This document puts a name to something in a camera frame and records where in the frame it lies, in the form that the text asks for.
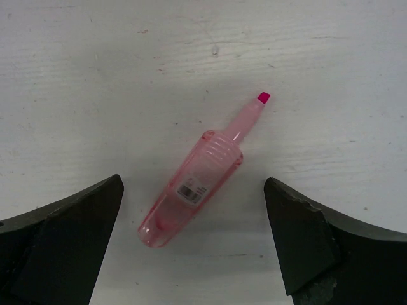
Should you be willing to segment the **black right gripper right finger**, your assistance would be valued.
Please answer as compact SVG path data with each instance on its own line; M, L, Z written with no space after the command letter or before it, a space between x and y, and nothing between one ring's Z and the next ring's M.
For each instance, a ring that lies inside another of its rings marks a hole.
M294 304L406 304L406 234L349 217L276 178L264 194Z

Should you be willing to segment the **pink correction tape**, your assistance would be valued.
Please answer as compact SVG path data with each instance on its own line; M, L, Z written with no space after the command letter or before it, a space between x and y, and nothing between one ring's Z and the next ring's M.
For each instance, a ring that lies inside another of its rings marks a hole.
M203 133L141 222L137 232L143 244L166 245L242 164L240 144L269 99L269 93L260 93L226 128Z

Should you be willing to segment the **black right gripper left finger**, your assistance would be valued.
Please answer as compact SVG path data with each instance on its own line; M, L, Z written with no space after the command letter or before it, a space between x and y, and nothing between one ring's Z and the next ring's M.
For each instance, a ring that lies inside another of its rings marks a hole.
M120 209L113 175L1 221L1 304L89 304Z

